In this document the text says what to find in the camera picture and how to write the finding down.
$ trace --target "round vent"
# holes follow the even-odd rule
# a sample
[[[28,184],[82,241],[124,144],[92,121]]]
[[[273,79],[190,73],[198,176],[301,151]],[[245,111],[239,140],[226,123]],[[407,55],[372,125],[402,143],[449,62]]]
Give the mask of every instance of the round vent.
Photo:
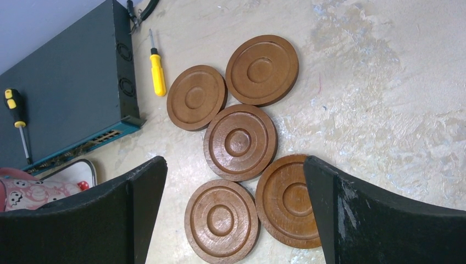
[[[136,87],[127,78],[121,78],[118,81],[118,87],[127,96],[134,97],[136,95]]]
[[[125,44],[118,43],[116,46],[116,50],[125,61],[132,61],[132,52]]]

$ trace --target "yellow screwdriver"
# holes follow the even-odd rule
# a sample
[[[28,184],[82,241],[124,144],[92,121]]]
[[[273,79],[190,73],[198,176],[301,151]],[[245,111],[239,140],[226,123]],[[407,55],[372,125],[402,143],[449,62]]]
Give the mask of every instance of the yellow screwdriver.
[[[164,96],[167,92],[165,88],[165,78],[163,76],[163,69],[160,64],[160,55],[157,52],[156,46],[154,45],[154,37],[152,36],[152,30],[149,29],[149,35],[151,36],[152,48],[151,48],[151,63],[152,63],[152,80],[154,81],[154,91],[158,96]]]
[[[24,154],[26,154],[27,163],[32,164],[31,156],[27,150],[26,139],[24,138],[23,128],[26,126],[26,119],[24,118],[26,106],[24,105],[24,99],[21,94],[15,89],[5,90],[5,105],[10,110],[10,113],[14,119],[14,126],[19,128],[21,134],[21,141],[23,142]]]

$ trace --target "red object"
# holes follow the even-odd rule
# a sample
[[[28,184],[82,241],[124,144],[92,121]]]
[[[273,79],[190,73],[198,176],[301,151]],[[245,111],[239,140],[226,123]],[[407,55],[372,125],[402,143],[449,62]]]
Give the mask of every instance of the red object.
[[[77,185],[79,188],[81,188],[82,191],[89,189],[89,184],[85,180],[79,182]]]

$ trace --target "wooden circle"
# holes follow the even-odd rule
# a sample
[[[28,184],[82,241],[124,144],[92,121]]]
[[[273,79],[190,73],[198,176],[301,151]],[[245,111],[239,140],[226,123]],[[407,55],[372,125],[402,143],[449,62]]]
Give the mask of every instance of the wooden circle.
[[[209,263],[235,263],[252,250],[259,219],[252,196],[239,184],[212,180],[191,196],[185,231],[194,252]]]
[[[320,246],[304,178],[307,155],[279,158],[265,169],[256,189],[257,214],[275,239],[300,249]]]
[[[277,150],[274,123],[261,109],[237,104],[221,111],[204,137],[204,155],[220,177],[249,180],[263,171]]]
[[[198,65],[183,71],[168,92],[167,111],[179,128],[205,128],[226,104],[225,80],[214,68]]]
[[[242,103],[267,106],[286,96],[298,78],[296,51],[286,39],[273,35],[252,38],[231,56],[226,86]]]

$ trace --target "beige tabletop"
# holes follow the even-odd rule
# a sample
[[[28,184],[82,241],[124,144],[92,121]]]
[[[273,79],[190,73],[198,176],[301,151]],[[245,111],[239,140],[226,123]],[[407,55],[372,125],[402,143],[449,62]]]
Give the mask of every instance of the beige tabletop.
[[[147,123],[84,157],[102,182],[163,156],[167,183],[147,263],[203,263],[186,239],[185,208],[201,184],[219,177],[204,158],[205,130],[176,127],[167,97],[154,94],[148,31],[154,31],[167,88],[197,64],[224,75],[239,45],[274,34],[293,44],[300,66],[291,92],[263,108],[278,130],[276,159],[316,155],[397,194],[466,210],[464,14],[463,0],[161,0],[132,38]],[[230,95],[227,106],[237,103]],[[242,185],[254,194],[257,181]],[[288,247],[262,227],[241,263],[325,260],[321,247]]]

